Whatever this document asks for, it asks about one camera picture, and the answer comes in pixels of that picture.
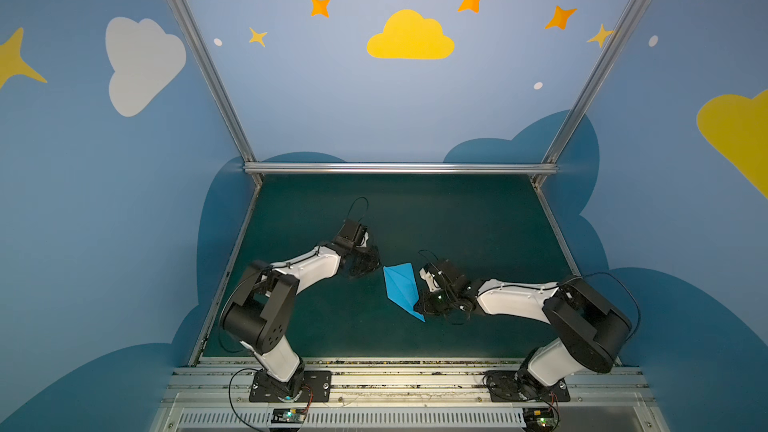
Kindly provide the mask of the blue square paper sheet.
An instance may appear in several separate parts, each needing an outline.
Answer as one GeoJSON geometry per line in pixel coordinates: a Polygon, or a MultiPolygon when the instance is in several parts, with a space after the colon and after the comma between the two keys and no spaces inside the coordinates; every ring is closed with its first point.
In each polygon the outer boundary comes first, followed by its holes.
{"type": "Polygon", "coordinates": [[[412,317],[425,323],[424,315],[414,309],[420,296],[413,265],[404,263],[396,266],[384,266],[383,273],[388,299],[412,317]]]}

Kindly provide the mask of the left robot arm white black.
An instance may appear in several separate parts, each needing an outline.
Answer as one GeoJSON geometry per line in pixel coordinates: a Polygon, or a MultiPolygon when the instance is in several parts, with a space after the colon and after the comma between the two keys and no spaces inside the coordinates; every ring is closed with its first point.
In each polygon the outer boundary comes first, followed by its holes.
{"type": "Polygon", "coordinates": [[[302,390],[305,370],[286,338],[298,295],[339,272],[358,277],[379,265],[379,251],[368,227],[346,219],[332,240],[304,254],[282,262],[249,264],[225,302],[219,326],[261,365],[258,386],[292,400],[302,390]]]}

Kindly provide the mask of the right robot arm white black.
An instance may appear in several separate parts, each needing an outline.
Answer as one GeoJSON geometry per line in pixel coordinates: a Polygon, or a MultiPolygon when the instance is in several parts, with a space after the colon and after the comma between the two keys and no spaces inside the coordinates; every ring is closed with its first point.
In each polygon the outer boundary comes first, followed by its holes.
{"type": "Polygon", "coordinates": [[[448,260],[427,263],[419,271],[427,290],[417,312],[433,316],[513,316],[549,325],[556,338],[531,351],[509,379],[522,401],[538,400],[562,387],[563,379],[582,370],[612,370],[635,327],[617,306],[581,276],[541,284],[470,281],[448,260]]]}

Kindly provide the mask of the back horizontal aluminium bar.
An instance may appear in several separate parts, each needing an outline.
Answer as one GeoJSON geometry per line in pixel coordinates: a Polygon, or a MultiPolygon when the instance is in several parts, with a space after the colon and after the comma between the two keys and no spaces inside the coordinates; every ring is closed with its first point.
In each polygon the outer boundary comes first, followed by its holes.
{"type": "Polygon", "coordinates": [[[294,163],[246,162],[249,174],[554,175],[555,164],[294,163]]]}

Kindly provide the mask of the right green circuit board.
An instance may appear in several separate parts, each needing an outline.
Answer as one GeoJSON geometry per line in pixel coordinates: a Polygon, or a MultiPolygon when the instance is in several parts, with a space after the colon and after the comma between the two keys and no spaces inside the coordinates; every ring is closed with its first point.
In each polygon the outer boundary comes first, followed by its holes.
{"type": "Polygon", "coordinates": [[[526,408],[523,410],[524,431],[553,431],[558,425],[555,413],[551,409],[526,408]]]}

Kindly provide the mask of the green circuit board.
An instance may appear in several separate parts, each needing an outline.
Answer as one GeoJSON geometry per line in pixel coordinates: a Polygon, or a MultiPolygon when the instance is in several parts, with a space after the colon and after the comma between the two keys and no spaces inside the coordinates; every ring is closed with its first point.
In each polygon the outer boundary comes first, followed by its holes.
{"type": "Polygon", "coordinates": [[[272,411],[270,423],[275,424],[303,424],[306,420],[306,412],[303,409],[276,408],[272,411]]]}
{"type": "Polygon", "coordinates": [[[555,413],[551,409],[526,408],[523,410],[524,431],[553,431],[558,425],[555,413]]]}

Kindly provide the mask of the left green circuit board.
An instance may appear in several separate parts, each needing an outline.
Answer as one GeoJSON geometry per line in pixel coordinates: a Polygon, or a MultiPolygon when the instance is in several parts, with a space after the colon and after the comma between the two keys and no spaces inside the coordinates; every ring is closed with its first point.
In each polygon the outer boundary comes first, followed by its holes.
{"type": "Polygon", "coordinates": [[[306,420],[306,412],[303,409],[276,408],[272,411],[270,423],[275,424],[303,424],[306,420]]]}

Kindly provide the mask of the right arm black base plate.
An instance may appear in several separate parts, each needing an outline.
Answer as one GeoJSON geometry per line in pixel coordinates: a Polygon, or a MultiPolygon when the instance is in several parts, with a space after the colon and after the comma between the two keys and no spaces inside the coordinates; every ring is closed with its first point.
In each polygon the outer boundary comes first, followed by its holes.
{"type": "Polygon", "coordinates": [[[542,385],[527,372],[491,370],[483,376],[493,402],[570,402],[567,384],[559,380],[553,386],[542,385]]]}

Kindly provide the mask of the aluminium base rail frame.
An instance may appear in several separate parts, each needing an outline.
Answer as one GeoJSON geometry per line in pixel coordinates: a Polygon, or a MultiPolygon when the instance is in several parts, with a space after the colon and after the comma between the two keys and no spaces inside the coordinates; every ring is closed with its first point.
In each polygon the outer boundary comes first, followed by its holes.
{"type": "Polygon", "coordinates": [[[517,359],[310,358],[307,371],[332,374],[325,403],[252,403],[257,364],[205,358],[176,369],[154,431],[524,431],[523,410],[551,409],[553,431],[666,431],[669,426],[638,367],[566,377],[570,402],[493,402],[483,376],[515,370],[517,359]],[[303,424],[271,424],[276,408],[303,409],[303,424]]]}

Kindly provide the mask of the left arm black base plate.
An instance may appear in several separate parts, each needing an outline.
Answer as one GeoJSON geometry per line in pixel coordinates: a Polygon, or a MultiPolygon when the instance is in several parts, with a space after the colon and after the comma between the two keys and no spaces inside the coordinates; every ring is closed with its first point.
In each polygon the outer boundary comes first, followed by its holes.
{"type": "Polygon", "coordinates": [[[264,371],[252,381],[248,400],[252,403],[325,403],[329,401],[332,374],[327,370],[298,371],[288,382],[280,382],[264,371]]]}

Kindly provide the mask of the left slanted aluminium post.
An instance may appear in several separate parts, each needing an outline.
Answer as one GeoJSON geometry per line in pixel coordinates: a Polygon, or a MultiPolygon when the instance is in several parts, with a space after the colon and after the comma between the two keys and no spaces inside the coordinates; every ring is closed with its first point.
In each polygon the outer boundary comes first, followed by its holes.
{"type": "Polygon", "coordinates": [[[200,29],[193,17],[186,0],[166,0],[184,35],[187,45],[201,71],[212,94],[214,102],[244,162],[244,165],[256,163],[252,147],[246,137],[242,123],[226,91],[224,83],[213,62],[212,56],[203,40],[200,29]]]}

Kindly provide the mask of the slanted aluminium post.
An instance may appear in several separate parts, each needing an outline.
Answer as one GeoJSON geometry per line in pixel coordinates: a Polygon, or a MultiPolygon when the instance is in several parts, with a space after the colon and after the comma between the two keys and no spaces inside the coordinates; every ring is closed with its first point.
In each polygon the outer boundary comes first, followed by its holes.
{"type": "Polygon", "coordinates": [[[201,71],[212,94],[214,102],[244,162],[244,165],[256,163],[252,147],[246,137],[242,123],[226,91],[224,83],[213,62],[212,56],[203,40],[200,29],[193,17],[186,0],[166,0],[184,35],[187,45],[201,71]]]}
{"type": "Polygon", "coordinates": [[[542,166],[557,169],[557,163],[578,128],[582,119],[586,116],[592,102],[596,98],[602,85],[610,74],[611,69],[620,57],[624,47],[628,43],[632,33],[641,21],[645,11],[653,0],[629,0],[617,23],[614,33],[609,37],[608,44],[600,53],[588,79],[570,108],[566,118],[558,129],[552,143],[548,147],[542,166]]]}

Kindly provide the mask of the right slanted aluminium post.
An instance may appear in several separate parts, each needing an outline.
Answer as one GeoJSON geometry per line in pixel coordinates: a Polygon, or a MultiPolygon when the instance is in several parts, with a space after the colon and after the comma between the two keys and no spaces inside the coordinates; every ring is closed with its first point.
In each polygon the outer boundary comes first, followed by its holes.
{"type": "Polygon", "coordinates": [[[609,37],[608,44],[600,53],[588,79],[570,108],[566,118],[558,129],[552,143],[548,147],[542,166],[557,169],[557,163],[578,128],[582,119],[586,116],[592,102],[596,98],[602,85],[610,74],[611,69],[620,57],[624,47],[628,43],[632,33],[641,21],[645,11],[653,0],[629,0],[617,23],[614,33],[609,37]]]}

